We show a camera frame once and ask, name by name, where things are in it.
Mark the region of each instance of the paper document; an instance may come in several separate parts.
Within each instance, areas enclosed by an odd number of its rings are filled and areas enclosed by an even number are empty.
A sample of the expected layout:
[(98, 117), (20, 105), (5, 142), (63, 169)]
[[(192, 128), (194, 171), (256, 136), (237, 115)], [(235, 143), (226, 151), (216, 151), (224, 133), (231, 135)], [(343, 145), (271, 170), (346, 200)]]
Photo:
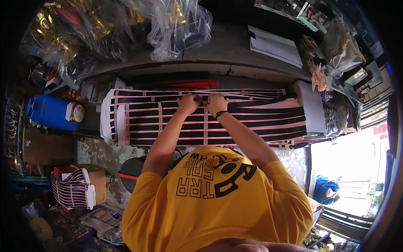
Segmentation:
[(251, 51), (262, 53), (302, 68), (301, 57), (299, 56), (294, 41), (254, 28), (250, 25), (248, 25), (248, 29), (256, 36), (255, 39), (250, 37)]

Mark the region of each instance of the black wristband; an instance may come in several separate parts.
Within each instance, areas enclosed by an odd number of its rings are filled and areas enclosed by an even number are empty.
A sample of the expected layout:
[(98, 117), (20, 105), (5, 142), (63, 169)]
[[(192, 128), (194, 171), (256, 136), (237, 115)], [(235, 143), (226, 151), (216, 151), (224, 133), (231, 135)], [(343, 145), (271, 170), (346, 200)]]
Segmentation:
[(217, 114), (216, 114), (216, 119), (217, 119), (217, 117), (219, 117), (220, 115), (222, 115), (222, 114), (225, 113), (225, 112), (228, 112), (228, 111), (222, 110), (222, 111), (220, 111), (220, 112), (217, 112)]

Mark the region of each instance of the blue container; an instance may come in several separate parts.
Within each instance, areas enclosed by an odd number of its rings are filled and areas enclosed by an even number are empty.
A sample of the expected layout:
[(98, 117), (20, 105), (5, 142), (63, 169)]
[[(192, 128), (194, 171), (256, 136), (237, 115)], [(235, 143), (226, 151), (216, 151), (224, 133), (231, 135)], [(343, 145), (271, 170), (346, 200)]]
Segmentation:
[(49, 128), (75, 131), (79, 124), (66, 120), (66, 109), (67, 102), (42, 94), (29, 99), (27, 116), (34, 122)]

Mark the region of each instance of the chair backrest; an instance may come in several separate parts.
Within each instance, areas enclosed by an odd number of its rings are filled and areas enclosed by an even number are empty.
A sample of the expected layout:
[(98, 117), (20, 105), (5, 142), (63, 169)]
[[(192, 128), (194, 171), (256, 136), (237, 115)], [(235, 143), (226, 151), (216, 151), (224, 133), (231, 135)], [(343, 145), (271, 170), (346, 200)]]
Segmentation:
[(359, 217), (324, 207), (322, 218), (318, 224), (357, 241), (362, 241), (374, 220), (374, 218)]

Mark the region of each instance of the black print on shirt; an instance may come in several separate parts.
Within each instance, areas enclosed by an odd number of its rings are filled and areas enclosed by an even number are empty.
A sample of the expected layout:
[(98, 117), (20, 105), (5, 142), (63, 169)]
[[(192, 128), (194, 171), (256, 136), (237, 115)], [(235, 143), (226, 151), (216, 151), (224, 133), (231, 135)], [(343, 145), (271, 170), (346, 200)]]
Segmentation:
[[(237, 166), (238, 170), (227, 180), (214, 184), (206, 180), (213, 180), (214, 170), (222, 167), (222, 174), (229, 174), (233, 172)], [(242, 176), (246, 181), (249, 181), (257, 170), (257, 166), (242, 163), (238, 158), (228, 160), (228, 157), (223, 154), (217, 154), (209, 158), (199, 153), (192, 153), (188, 161), (183, 167), (186, 169), (187, 177), (180, 177), (177, 187), (177, 196), (190, 196), (203, 199), (219, 198), (235, 191), (239, 188), (236, 180)]]
[[(228, 163), (221, 169), (221, 173), (226, 174), (226, 173), (224, 173), (226, 171), (228, 171), (227, 173), (229, 173), (229, 172), (233, 171), (236, 166), (237, 165), (235, 163)], [(236, 171), (236, 173), (234, 175), (232, 175), (229, 179), (214, 185), (216, 198), (226, 196), (227, 194), (238, 189), (239, 186), (235, 183), (235, 181), (243, 173), (245, 173), (245, 175), (242, 178), (246, 181), (249, 181), (252, 178), (252, 176), (255, 174), (257, 168), (258, 167), (256, 165), (247, 165), (247, 164), (242, 163), (240, 168)], [(222, 187), (225, 187), (229, 184), (231, 184), (230, 188), (228, 188), (224, 191), (221, 191)]]

